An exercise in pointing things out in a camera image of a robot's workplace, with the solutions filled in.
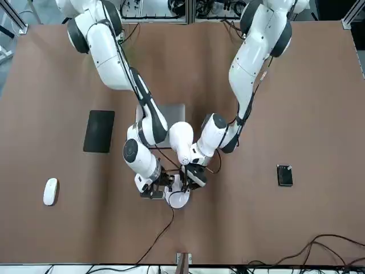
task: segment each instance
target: white computer mouse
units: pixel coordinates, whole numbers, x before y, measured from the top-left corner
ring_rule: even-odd
[[[43,194],[43,203],[46,206],[51,206],[55,202],[57,186],[58,181],[56,178],[51,178],[47,181]]]

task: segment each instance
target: brown table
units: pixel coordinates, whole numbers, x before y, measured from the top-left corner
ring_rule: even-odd
[[[196,138],[207,113],[233,117],[228,70],[240,44],[221,23],[146,24],[136,33],[129,61],[158,104],[186,104]],[[190,252],[195,264],[273,263],[319,233],[365,241],[364,102],[351,32],[340,22],[293,23],[292,44],[273,60],[240,147],[222,156],[221,172],[176,211],[143,262],[174,263],[176,252]],[[0,262],[140,258],[171,210],[139,197],[122,157],[136,104],[132,92],[102,84],[65,26],[32,27],[20,37],[0,101]],[[90,110],[115,111],[110,154],[83,152]],[[293,166],[293,187],[278,187],[278,163]],[[46,207],[51,177],[60,193]],[[364,255],[338,239],[322,242],[347,261]],[[314,247],[309,264],[339,261]]]

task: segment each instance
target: black phone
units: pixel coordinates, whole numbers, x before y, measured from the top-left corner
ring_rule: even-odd
[[[278,184],[280,187],[293,186],[293,174],[291,173],[292,166],[288,164],[278,164]]]

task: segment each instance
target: cable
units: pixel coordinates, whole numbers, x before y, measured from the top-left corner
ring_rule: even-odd
[[[90,272],[90,270],[95,266],[95,264],[93,264],[89,269],[88,271],[86,271],[86,274],[88,274]]]
[[[263,264],[263,265],[266,265],[263,261],[260,261],[260,260],[252,260],[252,261],[248,262],[247,264],[250,265],[250,264],[256,263],[256,262],[258,262],[260,264]]]
[[[239,270],[234,270],[234,268],[230,267],[230,270],[232,270],[235,274],[245,274],[240,272]],[[251,270],[249,270],[248,268],[245,268],[246,271],[250,272],[251,274],[254,274]]]
[[[182,185],[183,185],[184,190],[187,190],[187,186],[188,186],[188,168],[187,168],[187,165],[184,166],[184,170],[185,170],[186,174],[184,176],[184,183]]]
[[[55,266],[54,264],[51,265],[51,267],[49,269],[47,269],[44,274],[48,274],[54,266]]]
[[[126,54],[125,54],[125,52],[124,52],[124,50],[123,50],[123,47],[121,47],[121,46],[119,46],[119,45],[118,45],[118,42],[117,42],[117,40],[116,40],[116,35],[115,35],[114,28],[112,27],[111,22],[108,20],[108,17],[107,17],[107,13],[106,13],[106,11],[105,11],[105,6],[104,6],[104,4],[102,4],[102,6],[103,6],[103,11],[104,11],[104,16],[105,16],[105,18],[106,18],[106,20],[107,20],[107,22],[108,22],[108,24],[106,24],[106,25],[107,25],[107,26],[109,27],[109,29],[111,30],[111,33],[112,33],[112,36],[113,36],[113,39],[114,39],[114,43],[115,43],[115,46],[116,46],[116,49],[117,49],[117,52],[118,52],[119,58],[120,58],[120,60],[121,60],[120,62],[121,62],[121,64],[122,64],[122,66],[123,66],[124,72],[125,72],[125,74],[127,75],[127,78],[128,78],[128,80],[129,80],[129,83],[131,84],[131,87],[132,87],[132,89],[133,89],[133,92],[136,94],[137,98],[139,98],[139,95],[138,95],[138,92],[137,92],[137,87],[134,85],[134,83],[132,82],[131,78],[129,77],[130,69],[129,69],[129,70],[127,70],[127,68],[125,67],[125,64],[124,64],[124,62],[123,62],[123,57],[124,57],[124,59],[125,59],[125,61],[126,61],[127,65],[128,65],[128,67],[130,67],[129,62],[128,62],[128,59],[127,59],[127,56],[126,56]]]
[[[237,101],[237,115],[240,112],[240,103]],[[228,124],[233,124],[234,121],[236,121],[236,117],[233,118],[232,121],[230,121]]]
[[[85,274],[91,274],[91,273],[95,273],[97,271],[103,271],[103,270],[110,270],[110,271],[115,271],[115,272],[125,272],[125,271],[135,269],[137,267],[141,267],[141,266],[140,265],[135,265],[133,267],[129,267],[129,268],[126,268],[126,269],[116,269],[116,268],[104,267],[104,268],[98,268],[98,269],[86,272]]]
[[[120,45],[122,45],[125,41],[127,41],[128,39],[130,39],[130,37],[133,35],[133,33],[135,32],[136,28],[139,26],[139,23],[135,26],[135,28],[132,30],[132,32],[126,37],[126,39],[124,39]]]
[[[175,164],[174,163],[174,161],[173,160],[171,160],[170,158],[168,158],[162,151],[161,151],[161,149],[157,146],[157,145],[155,145],[155,147],[157,148],[157,150],[159,151],[159,153],[161,153],[166,159],[168,159],[169,161],[170,161],[170,163],[172,163],[176,168],[178,168],[179,170],[180,170],[180,167],[177,165],[177,164]]]
[[[202,166],[202,167],[206,168],[206,170],[208,170],[211,174],[217,174],[218,172],[221,171],[221,167],[222,167],[222,157],[221,157],[221,154],[219,153],[219,150],[218,149],[216,149],[216,151],[217,151],[218,156],[219,156],[219,167],[218,167],[217,171],[213,171],[209,167]]]
[[[363,261],[363,260],[365,260],[365,257],[361,257],[356,260],[353,260],[353,261],[349,262],[346,266],[347,267],[352,266],[353,264],[358,263],[359,261]]]
[[[244,36],[243,36],[244,34],[242,32],[241,32],[241,34],[238,33],[239,31],[241,31],[241,29],[239,27],[236,27],[233,22],[229,22],[227,19],[222,19],[221,22],[228,24],[230,26],[230,28],[233,28],[236,31],[237,36],[240,39],[244,40]]]
[[[214,0],[199,0],[196,1],[196,17],[206,17],[212,10]]]
[[[271,56],[271,60],[270,60],[270,62],[269,62],[269,64],[268,64],[267,68],[269,68],[269,67],[271,66],[271,63],[272,63],[273,59],[274,59],[274,57],[273,57],[273,56]]]
[[[170,204],[170,198],[172,195],[176,194],[176,193],[180,193],[180,192],[183,192],[183,191],[175,191],[173,193],[170,194],[170,197],[168,199],[168,204],[171,208],[171,211],[172,211],[172,217],[171,217],[171,221],[166,225],[166,227],[158,234],[158,236],[156,237],[156,239],[154,240],[153,244],[147,249],[147,251],[145,252],[145,254],[143,254],[143,256],[137,261],[137,263],[135,263],[135,265],[133,267],[129,267],[127,269],[115,269],[115,268],[99,268],[99,269],[96,269],[96,270],[93,270],[93,271],[88,271],[86,272],[86,274],[91,274],[91,273],[94,273],[94,272],[97,272],[97,271],[103,271],[103,270],[110,270],[110,271],[116,271],[116,272],[125,272],[125,271],[129,271],[129,270],[132,270],[134,268],[137,268],[137,267],[141,267],[140,265],[138,265],[146,256],[147,254],[151,251],[151,249],[155,246],[155,244],[157,243],[157,241],[161,238],[161,236],[163,235],[163,233],[170,227],[170,225],[172,224],[173,222],[173,219],[175,218],[175,212]]]
[[[242,6],[241,11],[238,11],[238,10],[237,10],[237,5],[241,5],[241,6]],[[244,10],[244,8],[245,8],[245,6],[246,6],[246,5],[247,5],[247,4],[246,4],[244,1],[242,1],[242,0],[238,0],[238,1],[236,1],[235,3],[233,3],[233,7],[232,7],[232,9],[233,9],[234,13],[235,13],[237,16],[241,17],[241,15],[242,15],[242,10]]]
[[[295,0],[294,4],[291,6],[290,11],[288,12],[287,18],[290,19],[290,17],[292,16],[295,6],[297,5],[298,0]]]
[[[315,16],[315,14],[314,14],[313,12],[311,12],[310,14],[312,15],[312,17],[313,17],[314,21],[318,21],[317,16]]]
[[[272,265],[260,265],[258,266],[257,268],[261,268],[261,267],[276,267],[277,265],[279,265],[280,263],[282,263],[283,261],[285,260],[288,260],[288,259],[292,259],[292,258],[295,258],[295,257],[298,257],[300,256],[301,254],[304,253],[305,250],[307,250],[308,247],[311,247],[314,242],[322,247],[325,247],[326,249],[328,249],[329,251],[333,252],[337,257],[339,257],[341,260],[343,260],[336,252],[334,252],[332,249],[330,249],[329,247],[327,247],[326,245],[322,244],[322,243],[319,243],[316,241],[316,239],[318,238],[322,238],[322,237],[336,237],[336,238],[339,238],[339,239],[342,239],[342,240],[346,240],[346,241],[349,241],[350,243],[353,243],[353,244],[356,244],[356,245],[359,245],[359,246],[362,246],[362,247],[365,247],[365,244],[363,243],[360,243],[358,241],[355,241],[355,240],[352,240],[350,238],[347,238],[347,237],[344,237],[344,236],[341,236],[341,235],[337,235],[337,234],[320,234],[320,235],[317,235],[316,237],[314,237],[312,239],[312,241],[310,241],[309,243],[307,243],[304,248],[302,250],[300,250],[298,253],[294,254],[294,255],[291,255],[291,256],[286,256],[280,260],[278,260],[276,263],[272,264]],[[358,258],[352,262],[350,262],[349,264],[345,265],[345,266],[351,266],[352,264],[354,263],[357,263],[359,261],[362,261],[362,260],[365,260],[365,257],[362,257],[362,258]]]
[[[63,21],[62,21],[62,25],[66,24],[69,20],[71,20],[70,17],[66,17]]]

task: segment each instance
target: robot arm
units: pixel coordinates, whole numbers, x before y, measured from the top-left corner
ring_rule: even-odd
[[[123,157],[137,173],[138,190],[142,194],[151,194],[149,198],[163,198],[163,192],[147,191],[157,179],[170,186],[169,178],[161,175],[160,162],[147,147],[165,140],[167,122],[142,77],[125,57],[119,43],[123,29],[118,10],[106,0],[56,1],[67,16],[76,16],[67,25],[69,39],[80,53],[91,54],[103,83],[114,90],[132,90],[137,96],[143,118],[129,127]]]
[[[212,114],[203,123],[197,143],[192,145],[192,163],[206,166],[220,148],[231,153],[236,148],[253,103],[253,86],[264,61],[271,55],[281,56],[291,40],[287,14],[295,5],[300,13],[309,0],[252,0],[242,12],[240,28],[246,39],[229,69],[229,83],[238,100],[239,110],[233,123],[226,124],[219,114]]]

